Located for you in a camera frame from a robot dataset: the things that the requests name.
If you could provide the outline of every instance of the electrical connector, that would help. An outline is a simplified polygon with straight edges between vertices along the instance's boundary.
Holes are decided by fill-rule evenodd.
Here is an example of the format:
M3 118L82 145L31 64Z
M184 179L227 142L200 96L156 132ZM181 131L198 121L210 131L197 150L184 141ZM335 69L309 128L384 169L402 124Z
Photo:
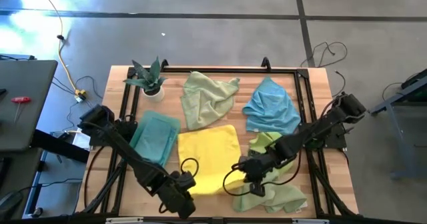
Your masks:
M85 90L75 90L75 100L80 103L86 100L86 91Z

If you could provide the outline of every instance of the wooden table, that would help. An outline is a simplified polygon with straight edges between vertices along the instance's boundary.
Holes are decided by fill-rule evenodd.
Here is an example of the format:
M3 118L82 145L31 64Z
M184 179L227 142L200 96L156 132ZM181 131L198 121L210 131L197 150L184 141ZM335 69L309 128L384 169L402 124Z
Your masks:
M114 113L116 118L119 116L119 110L121 107L121 100L123 97L123 90L125 83L123 80L126 78L128 66L112 66L105 89L103 105L108 106ZM310 74L310 82L312 86L312 95L314 98L314 104L316 106L316 114L319 116L322 109L328 102L332 100L331 92L328 83L328 77L325 69L308 69ZM145 110L153 110L170 117L175 117L181 121L181 132L186 132L187 128L185 125L185 117L181 107L180 97L183 95L183 84L185 83L189 73L162 73L163 76L167 77L167 80L163 84L165 89L165 98L160 103L149 103L143 100L143 95L139 96L138 108L137 108L137 120L141 118ZM226 124L232 124L238 133L238 139L242 153L248 152L248 141L253 139L256 134L246 131L246 117L242 113L243 106L250 100L251 94L254 89L261 83L265 74L260 73L208 73L207 76L214 80L229 81L232 77L240 78L240 90L235 95L235 103L232 110L220 120L216 121L209 127L217 127ZM297 96L295 90L294 79L291 75L286 74L270 74L272 79L283 86L291 97L294 105L297 107ZM302 84L303 98L306 102L307 95ZM131 102L133 97L133 90L129 94L129 103L127 104L127 114L130 113ZM310 114L306 111L306 116L310 120ZM346 163L344 155L333 149L325 149L325 159L328 169L328 175L331 186L335 189L336 193L340 196L342 201L348 206L350 210L357 213L358 208L356 199L354 197L354 190L352 187L352 181L350 179L350 172ZM95 151L92 151L88 164L93 158ZM111 156L111 148L106 147L98 156L93 164L91 170L88 188L87 188L87 200L90 202L99 192L102 185L105 183L107 176L107 170L109 160ZM172 172L179 170L178 167L179 159L177 155L177 147L173 148L169 162L166 165L166 170ZM296 164L292 167L288 174L284 175L281 179L288 179L292 176L296 168ZM310 185L310 176L308 172L308 164L306 155L303 152L302 166L300 172L296 178L291 182L292 185L300 188L303 193L307 196L308 207L302 209L300 213L287 214L284 211L278 211L277 213L266 213L262 206L255 207L244 213L236 213L232 209L232 196L227 194L210 195L210 196L199 196L195 197L194 203L196 211L192 217L315 217L315 209L312 198L312 188ZM322 200L322 207L326 211L326 201L324 191L319 184L319 192ZM109 210L113 205L115 197L116 184L111 189L111 195L109 198ZM128 166L125 184L123 187L123 196L121 200L121 207L119 214L121 216L165 216L165 217L177 217L176 213L166 212L160 214L158 212L160 206L160 200L157 196L150 197L144 189L137 183L136 178L133 174L131 167ZM83 188L80 190L80 198L77 205L76 211L83 209Z

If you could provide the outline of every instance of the towel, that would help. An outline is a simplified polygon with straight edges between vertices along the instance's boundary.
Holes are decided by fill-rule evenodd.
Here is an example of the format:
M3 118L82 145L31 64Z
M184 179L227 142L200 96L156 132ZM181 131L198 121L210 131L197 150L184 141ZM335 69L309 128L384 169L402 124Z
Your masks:
M250 152L249 155L256 153L265 153L265 146L270 144L272 141L281 137L279 133L258 133L255 139L250 140ZM293 162L287 164L281 169L273 169L273 171L267 173L266 177L262 180L262 183L268 181L275 181L278 177L289 171L292 167ZM267 184L264 186L266 195L264 197L258 197L257 195L247 194L240 197L234 197L233 209L237 212L247 211L258 205L263 205L268 213L274 213L283 209L286 213L293 213L303 205L307 198L306 196L295 186L291 184L285 185L272 185ZM237 194L244 193L250 190L250 184L246 183Z
M264 78L242 111L248 116L246 131L289 135L301 121L285 89L270 77Z
M189 189L192 195L222 192L224 176L239 161L240 154L238 136L232 125L178 135L179 164L189 157L199 162L199 171L194 177L195 186ZM195 169L194 161L184 163L184 171L195 173ZM227 190L241 187L244 177L241 171L234 171L227 177Z
M145 111L129 144L142 157L165 167L180 129L178 119Z
M181 103L187 128L196 130L223 117L233 107L233 94L239 90L239 79L228 83L214 81L200 72L191 72L183 86Z

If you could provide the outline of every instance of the red screwdriver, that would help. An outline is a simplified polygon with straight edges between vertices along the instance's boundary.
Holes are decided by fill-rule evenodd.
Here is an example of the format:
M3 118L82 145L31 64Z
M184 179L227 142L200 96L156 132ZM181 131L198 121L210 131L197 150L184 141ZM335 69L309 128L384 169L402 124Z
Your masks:
M13 123L16 122L16 118L18 117L19 107L21 106L21 103L28 103L31 101L31 98L29 97L14 97L11 99L13 103L18 103L18 108L16 109L15 113L15 120L13 120Z

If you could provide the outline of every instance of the concrete floor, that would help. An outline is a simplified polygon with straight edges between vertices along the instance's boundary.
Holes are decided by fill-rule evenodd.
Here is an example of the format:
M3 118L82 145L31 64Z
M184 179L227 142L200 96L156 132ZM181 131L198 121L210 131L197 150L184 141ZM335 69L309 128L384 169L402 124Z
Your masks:
M297 15L296 0L52 0L63 11L124 13L211 13ZM303 0L306 15L427 16L426 0ZM0 0L0 9L51 9L46 0ZM68 45L63 58L76 80L95 78L103 93L111 65L129 65L131 59L151 63L156 55L172 65L253 65L268 56L273 66L296 67L306 58L298 20L63 18ZM426 22L308 21L311 46L341 41L348 47L342 62L328 67L332 92L346 77L345 91L365 106L381 101L389 83L404 81L427 67ZM0 16L0 53L57 59L59 21L36 13ZM339 46L332 47L343 53ZM320 56L316 51L316 61ZM324 62L333 60L326 57ZM58 66L55 76L67 83ZM91 82L79 82L91 91ZM91 97L92 103L101 100ZM65 117L73 97L52 86L38 128L58 131L69 123ZM89 107L73 108L71 120ZM390 179L399 168L393 132L385 114L367 116L347 137L350 172L360 213L367 217L427 222L427 182ZM76 173L83 175L81 168ZM76 191L73 186L68 190ZM64 199L70 198L66 191ZM73 205L51 213L70 213Z

